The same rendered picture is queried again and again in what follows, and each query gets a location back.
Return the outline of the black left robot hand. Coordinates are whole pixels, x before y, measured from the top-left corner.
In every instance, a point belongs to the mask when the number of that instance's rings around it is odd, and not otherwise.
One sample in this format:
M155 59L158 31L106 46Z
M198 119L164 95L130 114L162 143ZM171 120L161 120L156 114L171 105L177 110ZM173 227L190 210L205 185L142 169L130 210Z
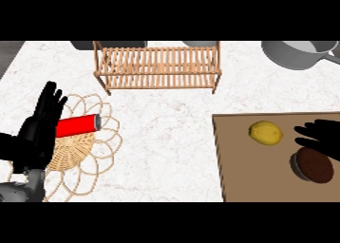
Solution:
M68 97L55 82L47 82L34 110L15 136L0 133L0 159L13 163L13 173L44 169L52 161L55 127L60 119Z

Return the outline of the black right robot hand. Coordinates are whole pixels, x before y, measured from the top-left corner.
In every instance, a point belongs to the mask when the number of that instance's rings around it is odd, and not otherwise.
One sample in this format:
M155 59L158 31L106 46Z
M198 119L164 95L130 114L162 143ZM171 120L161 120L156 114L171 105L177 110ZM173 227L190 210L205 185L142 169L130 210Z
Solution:
M340 121L314 120L294 130L302 135L295 143L340 161Z

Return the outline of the chocolate cupcake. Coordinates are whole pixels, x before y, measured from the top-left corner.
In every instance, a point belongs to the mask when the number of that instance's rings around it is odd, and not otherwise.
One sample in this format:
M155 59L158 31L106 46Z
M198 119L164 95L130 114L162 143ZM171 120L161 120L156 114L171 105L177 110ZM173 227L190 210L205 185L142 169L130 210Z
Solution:
M333 167L326 155L301 147L291 155L291 167L296 177L314 183L327 183L333 177Z

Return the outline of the brown tray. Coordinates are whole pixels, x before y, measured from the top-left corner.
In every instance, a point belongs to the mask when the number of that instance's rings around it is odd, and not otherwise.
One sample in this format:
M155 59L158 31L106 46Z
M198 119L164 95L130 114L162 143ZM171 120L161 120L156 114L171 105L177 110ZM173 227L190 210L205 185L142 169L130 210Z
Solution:
M298 150L294 127L316 119L340 121L340 111L212 116L224 201L340 201L340 162L332 163L333 178L325 184L302 180L291 166ZM279 126L283 138L277 144L263 145L248 137L249 125L258 121Z

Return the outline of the wooden tiered shelf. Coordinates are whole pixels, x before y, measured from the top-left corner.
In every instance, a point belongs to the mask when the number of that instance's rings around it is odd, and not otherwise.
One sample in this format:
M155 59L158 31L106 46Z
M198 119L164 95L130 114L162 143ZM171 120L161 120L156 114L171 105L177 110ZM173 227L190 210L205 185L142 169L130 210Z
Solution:
M103 47L93 42L94 78L112 89L215 90L221 76L220 42L209 47Z

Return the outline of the red can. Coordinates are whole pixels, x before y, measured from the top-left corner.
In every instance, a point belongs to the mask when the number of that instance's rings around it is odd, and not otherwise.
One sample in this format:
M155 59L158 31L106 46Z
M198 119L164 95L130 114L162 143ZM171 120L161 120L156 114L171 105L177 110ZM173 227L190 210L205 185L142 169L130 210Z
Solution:
M55 137L62 138L100 130L99 114L91 114L80 117L72 117L57 121L55 128Z

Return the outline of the wicker placemat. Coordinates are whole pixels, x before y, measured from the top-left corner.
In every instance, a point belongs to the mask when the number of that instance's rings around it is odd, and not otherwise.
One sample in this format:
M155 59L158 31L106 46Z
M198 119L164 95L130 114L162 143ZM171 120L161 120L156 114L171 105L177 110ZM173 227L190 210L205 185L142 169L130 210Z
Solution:
M44 169L43 202L68 202L75 196L87 196L114 166L122 137L111 103L99 94L69 94L62 118L93 114L99 114L99 130L55 140L53 159Z

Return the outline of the yellow lemon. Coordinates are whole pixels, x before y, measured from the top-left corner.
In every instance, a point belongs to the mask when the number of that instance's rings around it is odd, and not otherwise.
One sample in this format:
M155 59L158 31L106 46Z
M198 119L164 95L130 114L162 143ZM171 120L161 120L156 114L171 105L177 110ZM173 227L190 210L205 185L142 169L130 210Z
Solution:
M257 121L249 125L248 136L263 145L274 145L280 142L283 133L273 122Z

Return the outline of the grey pot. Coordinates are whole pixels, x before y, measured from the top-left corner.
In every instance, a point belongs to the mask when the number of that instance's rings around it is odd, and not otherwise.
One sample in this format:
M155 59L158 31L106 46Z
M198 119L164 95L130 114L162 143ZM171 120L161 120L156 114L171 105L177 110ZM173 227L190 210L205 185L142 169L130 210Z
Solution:
M292 70L308 69L320 60L327 60L340 65L340 58L329 54L336 46L336 41L261 42L261 49L268 59Z

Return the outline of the dark grey container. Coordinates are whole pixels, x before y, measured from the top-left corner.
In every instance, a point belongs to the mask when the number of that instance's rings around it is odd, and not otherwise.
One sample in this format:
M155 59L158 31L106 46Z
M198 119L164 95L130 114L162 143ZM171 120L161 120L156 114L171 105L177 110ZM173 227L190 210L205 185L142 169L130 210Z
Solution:
M103 47L145 47L147 45L146 41L100 41ZM91 41L71 41L71 45L78 50L91 50Z

